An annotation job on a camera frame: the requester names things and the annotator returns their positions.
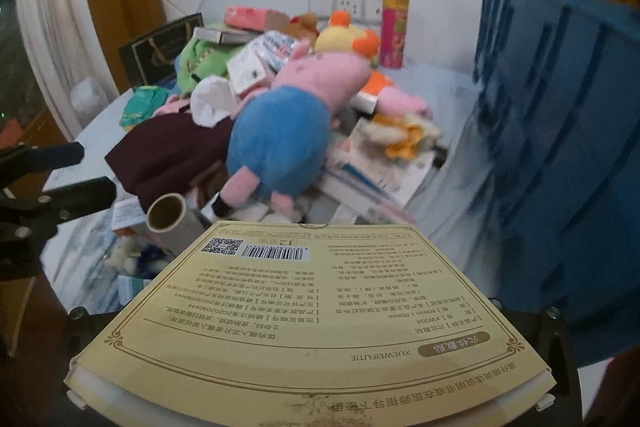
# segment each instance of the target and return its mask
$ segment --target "book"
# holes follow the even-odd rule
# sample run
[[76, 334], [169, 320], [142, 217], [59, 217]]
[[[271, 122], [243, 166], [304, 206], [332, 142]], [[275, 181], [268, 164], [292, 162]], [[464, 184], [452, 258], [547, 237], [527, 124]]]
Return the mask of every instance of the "book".
[[496, 427], [554, 385], [410, 225], [219, 221], [72, 359], [124, 427]]
[[366, 118], [360, 118], [351, 132], [349, 150], [340, 157], [344, 163], [342, 169], [404, 208], [431, 170], [435, 153], [430, 148], [422, 148], [414, 160], [392, 160], [385, 155], [383, 147], [367, 140], [362, 131], [367, 123]]
[[203, 41], [214, 44], [247, 44], [254, 40], [260, 33], [234, 28], [204, 28], [199, 27], [193, 31], [193, 35]]
[[362, 181], [345, 169], [324, 167], [314, 186], [323, 194], [350, 208], [374, 225], [391, 223], [410, 223], [409, 214], [403, 212], [379, 190], [373, 190], [370, 184]]

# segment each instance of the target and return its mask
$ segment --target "pink plush pig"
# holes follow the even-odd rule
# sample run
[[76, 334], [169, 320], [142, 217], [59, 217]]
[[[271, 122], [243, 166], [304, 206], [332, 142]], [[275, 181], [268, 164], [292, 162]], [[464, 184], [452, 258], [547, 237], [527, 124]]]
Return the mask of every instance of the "pink plush pig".
[[293, 199], [318, 177], [330, 139], [332, 115], [369, 80], [366, 58], [352, 53], [309, 55], [308, 41], [291, 54], [271, 90], [243, 100], [226, 167], [231, 179], [212, 204], [224, 217], [255, 194], [299, 220]]

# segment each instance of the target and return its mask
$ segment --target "clutter pile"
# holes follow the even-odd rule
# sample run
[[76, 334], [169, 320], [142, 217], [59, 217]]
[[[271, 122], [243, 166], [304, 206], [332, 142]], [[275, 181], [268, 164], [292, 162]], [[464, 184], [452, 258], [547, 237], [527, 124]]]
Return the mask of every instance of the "clutter pile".
[[[441, 133], [426, 101], [377, 69], [378, 35], [343, 11], [318, 31], [314, 13], [239, 6], [222, 23], [186, 27], [176, 57], [157, 49], [158, 63], [174, 60], [175, 78], [134, 90], [120, 122], [129, 132], [105, 158], [137, 198], [138, 235], [178, 255], [162, 238], [185, 212], [209, 224], [297, 223], [322, 193], [341, 205], [332, 223], [410, 220], [402, 209]], [[188, 208], [167, 210], [163, 233], [151, 232], [146, 213], [174, 193]], [[144, 250], [121, 241], [108, 264], [153, 275], [162, 258], [134, 262]]]

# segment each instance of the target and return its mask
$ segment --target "orange pom-pom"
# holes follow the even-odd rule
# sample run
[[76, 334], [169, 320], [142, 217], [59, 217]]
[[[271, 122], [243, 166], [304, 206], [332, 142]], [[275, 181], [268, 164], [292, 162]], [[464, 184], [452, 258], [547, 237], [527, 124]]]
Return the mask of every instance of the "orange pom-pom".
[[380, 40], [377, 37], [372, 37], [367, 34], [366, 37], [361, 37], [359, 39], [354, 39], [351, 48], [357, 54], [362, 55], [366, 58], [375, 57], [378, 54], [378, 47], [380, 45]]
[[351, 15], [343, 10], [334, 12], [329, 19], [329, 26], [348, 26], [351, 24]]
[[377, 45], [380, 46], [380, 37], [376, 33], [371, 30], [364, 30], [364, 32], [366, 33], [367, 37], [374, 39]]

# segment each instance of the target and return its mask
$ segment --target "green cloth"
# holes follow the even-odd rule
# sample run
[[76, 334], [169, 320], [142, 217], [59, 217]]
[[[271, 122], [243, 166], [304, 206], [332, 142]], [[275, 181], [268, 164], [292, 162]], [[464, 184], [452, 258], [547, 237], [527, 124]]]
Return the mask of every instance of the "green cloth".
[[180, 54], [177, 79], [180, 94], [195, 89], [197, 82], [191, 78], [192, 74], [201, 80], [212, 74], [226, 76], [226, 62], [243, 47], [243, 44], [213, 44], [192, 37]]
[[151, 118], [156, 109], [164, 105], [168, 96], [169, 91], [164, 87], [139, 87], [133, 92], [133, 96], [124, 107], [122, 118], [120, 118], [120, 126], [129, 131], [139, 123]]

